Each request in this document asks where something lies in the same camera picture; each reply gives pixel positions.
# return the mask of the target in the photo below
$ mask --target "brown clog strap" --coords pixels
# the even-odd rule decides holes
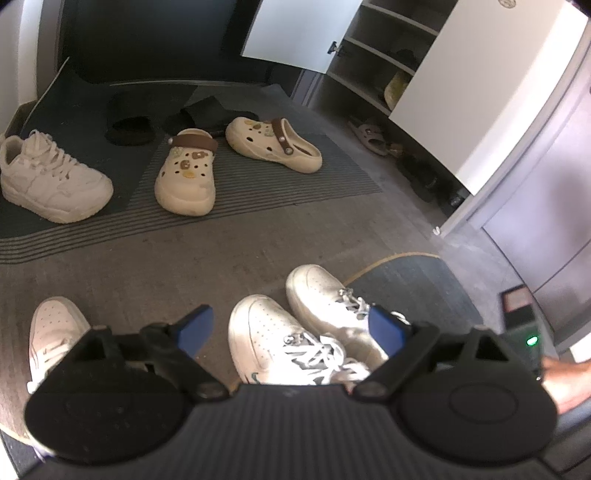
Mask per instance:
[[[285,155],[293,155],[294,149],[287,141],[287,135],[285,134],[285,130],[282,124],[282,118],[274,118],[271,120],[271,126],[273,127],[273,133],[279,142],[279,145],[283,149]]]
[[[214,154],[217,151],[216,140],[199,134],[177,135],[176,137],[169,138],[168,144],[171,147],[202,148],[204,150],[209,150]]]

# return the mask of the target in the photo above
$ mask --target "floor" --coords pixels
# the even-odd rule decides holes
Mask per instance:
[[[416,250],[444,259],[485,324],[496,332],[503,331],[498,294],[522,281],[486,232],[465,224],[445,238],[436,236],[433,228],[446,220],[437,203],[420,200],[391,158],[368,151],[343,118],[323,111],[316,113],[322,120],[324,132],[382,187],[391,201],[391,208],[408,223],[405,241],[416,245]]]
[[[415,196],[390,158],[367,151],[344,121],[321,115],[319,122],[383,193],[179,225],[112,241],[107,248],[89,245],[53,259],[9,265],[0,270],[0,283],[10,281],[17,289],[13,297],[4,298],[4,307],[18,312],[18,328],[27,335],[35,306],[61,294],[78,304],[91,325],[106,324],[115,333],[128,333],[151,322],[173,322],[206,301],[218,321],[199,361],[232,385],[237,376],[226,328],[240,298],[263,293],[286,305],[284,279],[295,266],[321,263],[344,280],[385,257],[415,251],[442,257],[485,324],[501,331],[498,293],[521,281],[486,233],[466,225],[446,238],[435,236],[433,228],[445,221],[443,213],[435,203]],[[171,271],[179,255],[191,268]],[[81,281],[80,272],[90,268],[100,272]],[[19,379],[23,390],[26,351],[11,355],[12,363],[20,365],[12,378]]]

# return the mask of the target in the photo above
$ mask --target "human hand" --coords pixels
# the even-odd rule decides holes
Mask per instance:
[[[544,357],[542,366],[543,386],[554,400],[559,414],[591,398],[591,362],[569,364]]]

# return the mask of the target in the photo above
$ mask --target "white cabinet door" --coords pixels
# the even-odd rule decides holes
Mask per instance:
[[[586,23],[564,0],[458,0],[390,119],[476,194],[540,113]]]
[[[362,0],[261,0],[242,55],[326,73]]]

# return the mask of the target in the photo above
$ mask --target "black slide sandal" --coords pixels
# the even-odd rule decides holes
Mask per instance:
[[[131,147],[152,142],[155,132],[148,114],[147,92],[119,92],[107,107],[105,138],[113,145]]]
[[[200,128],[212,137],[222,137],[226,132],[226,127],[239,116],[259,120],[258,115],[252,112],[226,110],[217,98],[209,96],[181,108],[180,112],[169,116],[162,124],[162,128],[171,136],[177,135],[185,128]]]

